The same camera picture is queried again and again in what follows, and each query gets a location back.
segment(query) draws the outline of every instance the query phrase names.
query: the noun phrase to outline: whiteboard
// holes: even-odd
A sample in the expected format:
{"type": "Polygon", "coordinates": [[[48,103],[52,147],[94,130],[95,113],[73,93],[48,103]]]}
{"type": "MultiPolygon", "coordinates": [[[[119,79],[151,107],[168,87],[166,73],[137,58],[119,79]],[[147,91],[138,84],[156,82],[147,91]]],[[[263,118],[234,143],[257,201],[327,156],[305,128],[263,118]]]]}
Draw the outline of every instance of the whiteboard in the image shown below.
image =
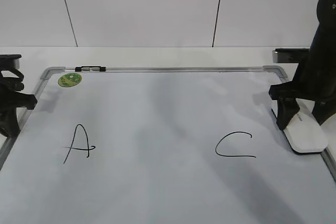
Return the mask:
{"type": "Polygon", "coordinates": [[[294,154],[275,127],[275,73],[90,72],[72,88],[63,74],[0,171],[1,224],[335,223],[321,155],[294,154]],[[84,151],[65,161],[77,124],[88,139],[79,126],[84,151]],[[216,154],[236,131],[252,137],[217,152],[255,158],[216,154]]]}

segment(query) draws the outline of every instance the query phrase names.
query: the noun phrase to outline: white table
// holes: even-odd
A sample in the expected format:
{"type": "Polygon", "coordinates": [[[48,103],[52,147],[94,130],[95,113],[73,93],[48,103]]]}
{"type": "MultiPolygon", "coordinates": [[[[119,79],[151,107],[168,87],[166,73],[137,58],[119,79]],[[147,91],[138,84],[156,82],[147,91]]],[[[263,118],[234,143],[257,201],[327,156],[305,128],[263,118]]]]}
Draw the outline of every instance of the white table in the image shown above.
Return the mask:
{"type": "MultiPolygon", "coordinates": [[[[42,72],[48,67],[260,67],[282,66],[288,77],[296,64],[274,64],[273,47],[225,48],[97,48],[97,47],[2,47],[0,54],[21,54],[20,70],[25,75],[23,92],[32,93],[42,72]]],[[[329,149],[336,154],[336,116],[322,128],[329,149]]],[[[0,136],[0,146],[5,137],[0,136]]]]}

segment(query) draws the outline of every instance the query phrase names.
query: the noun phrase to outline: white base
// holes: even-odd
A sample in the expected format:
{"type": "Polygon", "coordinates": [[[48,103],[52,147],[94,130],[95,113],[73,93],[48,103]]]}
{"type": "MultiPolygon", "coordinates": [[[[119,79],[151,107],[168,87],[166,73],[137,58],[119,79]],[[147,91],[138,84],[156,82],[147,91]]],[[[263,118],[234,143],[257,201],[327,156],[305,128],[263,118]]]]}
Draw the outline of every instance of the white base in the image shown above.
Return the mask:
{"type": "MultiPolygon", "coordinates": [[[[297,99],[300,111],[292,118],[284,133],[292,149],[298,153],[318,153],[328,146],[328,139],[306,105],[297,99]]],[[[272,101],[272,110],[278,114],[277,101],[272,101]]]]}

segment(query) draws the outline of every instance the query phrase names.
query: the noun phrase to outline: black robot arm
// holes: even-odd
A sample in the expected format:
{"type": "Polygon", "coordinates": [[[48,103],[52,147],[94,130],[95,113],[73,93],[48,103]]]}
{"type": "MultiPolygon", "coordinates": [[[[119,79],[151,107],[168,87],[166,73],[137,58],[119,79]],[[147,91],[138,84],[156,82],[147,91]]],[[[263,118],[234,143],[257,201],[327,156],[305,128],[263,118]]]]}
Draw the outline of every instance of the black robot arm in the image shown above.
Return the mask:
{"type": "Polygon", "coordinates": [[[0,133],[16,137],[20,128],[16,117],[16,108],[35,108],[37,100],[32,94],[22,94],[24,75],[17,70],[21,55],[0,55],[0,133]],[[4,77],[2,71],[9,71],[16,77],[4,77]]]}
{"type": "Polygon", "coordinates": [[[300,110],[296,98],[315,102],[312,114],[319,124],[336,113],[336,0],[319,0],[319,26],[310,49],[276,49],[276,60],[299,62],[290,82],[272,85],[278,102],[277,125],[283,130],[300,110]]]}

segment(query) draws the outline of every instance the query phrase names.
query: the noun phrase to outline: black marker writing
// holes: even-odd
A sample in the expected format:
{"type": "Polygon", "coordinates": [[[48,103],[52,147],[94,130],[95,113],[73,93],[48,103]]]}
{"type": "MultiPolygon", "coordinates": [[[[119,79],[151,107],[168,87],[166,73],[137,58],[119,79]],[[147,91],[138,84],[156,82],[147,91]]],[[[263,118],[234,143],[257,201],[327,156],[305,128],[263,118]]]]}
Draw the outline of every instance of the black marker writing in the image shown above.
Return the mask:
{"type": "Polygon", "coordinates": [[[74,149],[74,150],[79,150],[79,151],[87,151],[87,152],[88,152],[88,155],[87,155],[86,158],[88,158],[88,157],[90,156],[90,151],[93,150],[93,149],[95,149],[96,147],[95,147],[94,145],[91,145],[91,148],[89,147],[89,137],[88,137],[88,133],[86,132],[86,130],[85,130],[85,128],[84,128],[83,125],[81,125],[81,124],[77,124],[77,125],[76,125],[76,128],[75,128],[75,132],[73,133],[73,138],[72,138],[71,146],[70,146],[70,147],[64,147],[64,148],[68,148],[69,151],[68,151],[67,156],[65,157],[65,160],[64,160],[63,164],[65,164],[65,162],[67,161],[68,156],[70,155],[70,152],[71,152],[72,149],[74,149]],[[88,146],[87,149],[83,149],[83,148],[74,148],[74,147],[73,147],[73,142],[75,141],[75,137],[76,137],[76,132],[77,132],[77,128],[78,128],[78,126],[81,126],[82,129],[83,129],[84,132],[85,132],[86,142],[87,142],[87,146],[88,146]]]}
{"type": "Polygon", "coordinates": [[[244,131],[235,131],[235,132],[231,132],[229,134],[227,134],[226,136],[224,136],[221,140],[219,140],[218,144],[216,145],[216,148],[215,148],[215,152],[218,156],[222,156],[222,157],[254,157],[256,158],[256,156],[252,156],[252,155],[223,155],[221,153],[218,153],[217,151],[217,148],[219,146],[219,144],[221,143],[221,141],[223,139],[225,139],[226,137],[230,136],[230,135],[233,135],[233,134],[237,134],[237,133],[243,133],[243,134],[247,134],[250,136],[250,138],[252,138],[252,135],[250,133],[247,133],[247,132],[244,132],[244,131]]]}

